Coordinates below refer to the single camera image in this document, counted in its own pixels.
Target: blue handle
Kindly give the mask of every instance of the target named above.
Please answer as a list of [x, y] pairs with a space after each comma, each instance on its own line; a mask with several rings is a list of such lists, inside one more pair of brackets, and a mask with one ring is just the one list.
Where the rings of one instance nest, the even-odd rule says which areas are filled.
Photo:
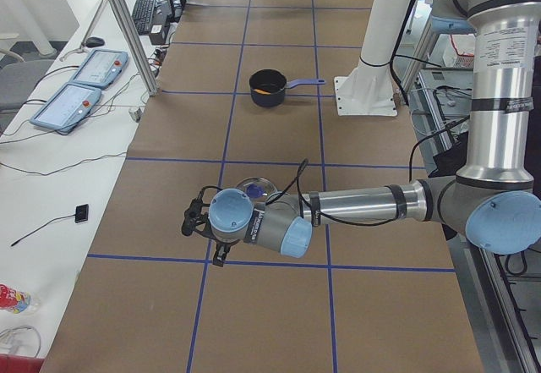
[[286, 88], [295, 88], [297, 85], [322, 85], [325, 84], [323, 79], [297, 79], [289, 81]]

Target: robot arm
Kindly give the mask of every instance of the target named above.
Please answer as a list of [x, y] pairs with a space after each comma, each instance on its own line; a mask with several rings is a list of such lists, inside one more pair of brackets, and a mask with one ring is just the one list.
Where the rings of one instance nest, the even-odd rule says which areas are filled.
[[226, 189], [213, 198], [208, 216], [200, 194], [184, 214], [183, 233], [214, 239], [219, 266], [241, 240], [300, 257], [312, 227], [330, 222], [435, 221], [502, 255], [536, 242], [541, 200], [530, 193], [533, 177], [523, 163], [541, 0], [434, 0], [433, 15], [467, 18], [477, 30], [467, 163], [455, 177], [280, 195], [256, 205], [243, 191]]

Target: white table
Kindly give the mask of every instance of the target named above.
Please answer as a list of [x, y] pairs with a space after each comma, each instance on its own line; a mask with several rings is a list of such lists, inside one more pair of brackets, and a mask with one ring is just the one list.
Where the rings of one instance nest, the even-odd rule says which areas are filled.
[[[126, 1], [131, 10], [135, 0]], [[79, 46], [96, 8], [90, 12], [60, 56]], [[101, 14], [92, 35], [104, 38], [105, 48], [129, 52], [109, 5]], [[140, 39], [150, 56], [155, 47], [147, 36]], [[80, 64], [85, 57], [86, 53], [72, 54], [64, 62], [57, 59], [51, 70]], [[30, 98], [46, 100], [73, 73], [73, 70], [66, 70], [45, 78]], [[115, 84], [104, 92], [101, 102], [107, 101], [136, 73], [137, 68], [130, 61]], [[17, 143], [0, 144], [0, 162], [46, 173], [86, 158], [125, 152], [137, 129], [137, 123], [129, 116], [128, 110], [144, 105], [141, 99], [146, 101], [147, 98], [143, 82], [137, 76], [128, 90], [115, 100], [107, 115], [86, 120], [66, 136], [50, 133]], [[0, 143], [43, 133], [44, 129], [23, 123], [39, 107], [39, 103], [29, 103], [21, 108], [5, 132], [13, 133], [22, 124], [20, 131], [14, 136], [0, 137]], [[105, 113], [106, 110], [103, 107], [98, 113]], [[0, 311], [0, 331], [20, 325], [34, 326], [43, 342], [39, 357], [45, 357], [51, 347], [123, 161], [123, 156], [104, 158], [47, 177], [0, 167], [0, 220], [3, 231], [0, 235], [0, 283], [37, 294], [42, 302], [33, 315], [12, 315]], [[76, 224], [73, 218], [54, 222], [10, 247], [13, 241], [45, 222], [73, 214], [75, 207], [81, 204], [90, 205], [88, 222]], [[18, 354], [34, 356], [36, 339], [33, 334], [28, 332], [21, 337], [25, 340], [25, 346], [19, 349]]]

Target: chair seat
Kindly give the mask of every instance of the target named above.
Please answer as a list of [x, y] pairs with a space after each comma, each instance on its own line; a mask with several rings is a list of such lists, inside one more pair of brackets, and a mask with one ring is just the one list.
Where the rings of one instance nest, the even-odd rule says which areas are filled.
[[54, 60], [31, 60], [8, 64], [0, 70], [0, 111], [21, 108], [52, 62]]

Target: blue and white device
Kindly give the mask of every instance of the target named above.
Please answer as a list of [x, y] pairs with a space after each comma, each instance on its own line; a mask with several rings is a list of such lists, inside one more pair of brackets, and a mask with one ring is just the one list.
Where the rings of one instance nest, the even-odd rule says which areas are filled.
[[94, 49], [70, 81], [104, 90], [117, 79], [127, 63], [126, 52]]
[[101, 98], [101, 90], [88, 85], [66, 83], [38, 112], [30, 123], [68, 134], [90, 114]]

